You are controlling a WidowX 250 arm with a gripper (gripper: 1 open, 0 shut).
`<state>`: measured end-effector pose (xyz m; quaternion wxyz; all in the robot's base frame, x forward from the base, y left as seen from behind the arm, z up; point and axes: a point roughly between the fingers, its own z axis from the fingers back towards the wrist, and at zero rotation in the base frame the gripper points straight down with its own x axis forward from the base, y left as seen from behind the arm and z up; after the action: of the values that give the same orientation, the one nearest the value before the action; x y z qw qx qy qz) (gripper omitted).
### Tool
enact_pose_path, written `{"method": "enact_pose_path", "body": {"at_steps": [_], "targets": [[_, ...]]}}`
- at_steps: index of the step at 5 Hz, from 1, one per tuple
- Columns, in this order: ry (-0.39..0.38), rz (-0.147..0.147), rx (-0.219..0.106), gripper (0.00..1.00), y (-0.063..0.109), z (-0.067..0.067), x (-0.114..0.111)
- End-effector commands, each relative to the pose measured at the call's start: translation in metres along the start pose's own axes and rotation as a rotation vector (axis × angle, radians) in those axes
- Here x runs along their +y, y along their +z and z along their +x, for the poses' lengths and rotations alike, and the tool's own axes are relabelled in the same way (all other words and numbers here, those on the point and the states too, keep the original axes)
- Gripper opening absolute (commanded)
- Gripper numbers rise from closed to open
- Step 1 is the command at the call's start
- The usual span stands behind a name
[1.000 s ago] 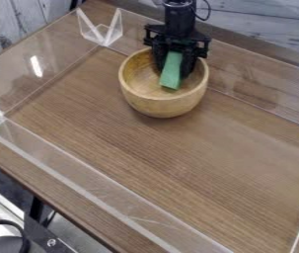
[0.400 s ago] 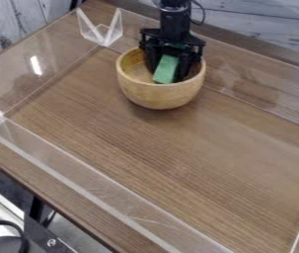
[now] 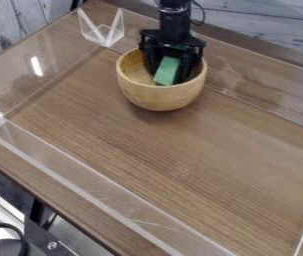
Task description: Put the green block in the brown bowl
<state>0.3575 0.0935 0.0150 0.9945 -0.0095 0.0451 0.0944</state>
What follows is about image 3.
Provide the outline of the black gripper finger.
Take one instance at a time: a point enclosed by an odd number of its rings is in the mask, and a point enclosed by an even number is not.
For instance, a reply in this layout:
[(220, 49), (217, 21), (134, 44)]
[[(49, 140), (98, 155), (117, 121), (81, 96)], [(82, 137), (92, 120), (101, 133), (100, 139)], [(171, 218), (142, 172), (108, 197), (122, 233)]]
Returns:
[(192, 68), (192, 53), (185, 52), (180, 57), (180, 63), (179, 63), (176, 76), (175, 76), (176, 84), (180, 84), (185, 81), (191, 73), (191, 68)]
[(146, 69), (150, 74), (154, 74), (162, 58), (161, 50), (157, 47), (145, 47), (144, 58)]

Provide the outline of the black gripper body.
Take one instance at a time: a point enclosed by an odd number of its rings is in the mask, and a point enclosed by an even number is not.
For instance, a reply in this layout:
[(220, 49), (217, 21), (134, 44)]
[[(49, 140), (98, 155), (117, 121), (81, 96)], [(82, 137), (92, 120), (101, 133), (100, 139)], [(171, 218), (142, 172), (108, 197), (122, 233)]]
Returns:
[(180, 58), (185, 52), (192, 53), (192, 62), (199, 62), (203, 57), (205, 42), (196, 38), (191, 33), (181, 37), (167, 37), (157, 29), (141, 29), (138, 49), (144, 53), (145, 47), (157, 47), (161, 55)]

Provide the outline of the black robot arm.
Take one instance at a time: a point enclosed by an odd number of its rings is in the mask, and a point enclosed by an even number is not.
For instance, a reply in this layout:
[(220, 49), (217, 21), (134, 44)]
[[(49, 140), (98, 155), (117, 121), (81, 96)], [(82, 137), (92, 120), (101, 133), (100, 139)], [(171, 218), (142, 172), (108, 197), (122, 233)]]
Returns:
[(158, 10), (158, 28), (141, 29), (138, 50), (145, 67), (158, 86), (187, 81), (192, 69), (203, 59), (205, 42), (191, 32), (191, 5), (195, 0), (154, 0)]

